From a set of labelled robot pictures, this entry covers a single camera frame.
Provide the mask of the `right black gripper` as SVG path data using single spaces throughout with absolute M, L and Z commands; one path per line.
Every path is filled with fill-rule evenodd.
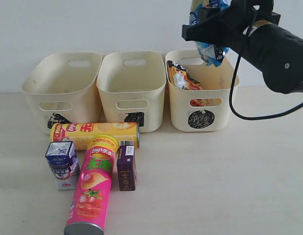
M 272 0 L 233 0 L 230 7 L 221 9 L 199 9 L 197 23 L 182 26 L 182 38 L 235 48 L 244 30 L 256 21 L 266 20 L 279 25 L 281 14 L 273 11 Z

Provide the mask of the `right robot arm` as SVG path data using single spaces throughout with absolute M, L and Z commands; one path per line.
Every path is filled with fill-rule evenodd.
M 274 92 L 303 93 L 303 39 L 279 20 L 271 0 L 233 0 L 224 10 L 200 9 L 199 23 L 183 25 L 182 38 L 230 48 L 261 71 Z

